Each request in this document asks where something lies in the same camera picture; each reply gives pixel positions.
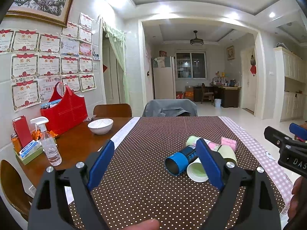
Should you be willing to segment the person's left hand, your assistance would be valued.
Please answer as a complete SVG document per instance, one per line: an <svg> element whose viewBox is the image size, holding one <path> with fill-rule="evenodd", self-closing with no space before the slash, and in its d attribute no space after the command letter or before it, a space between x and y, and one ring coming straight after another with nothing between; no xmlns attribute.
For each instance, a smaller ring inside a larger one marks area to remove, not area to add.
<svg viewBox="0 0 307 230"><path fill-rule="evenodd" d="M150 219L143 222L140 222L136 225L131 225L128 227L125 227L123 230L159 230L160 229L160 223L156 219Z"/></svg>

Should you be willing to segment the person's right hand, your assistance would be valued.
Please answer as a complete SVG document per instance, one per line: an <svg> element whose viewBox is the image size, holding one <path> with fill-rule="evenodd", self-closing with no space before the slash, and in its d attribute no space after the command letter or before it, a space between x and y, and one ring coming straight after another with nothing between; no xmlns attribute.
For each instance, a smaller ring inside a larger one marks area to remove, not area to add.
<svg viewBox="0 0 307 230"><path fill-rule="evenodd" d="M293 197L290 201L290 207L288 210L288 217L289 217L288 221L292 220L297 213L298 205L299 205L299 197L300 197L299 193L300 193L300 188L301 188L301 184L303 180L304 180L304 177L297 178L292 188L291 193Z"/></svg>

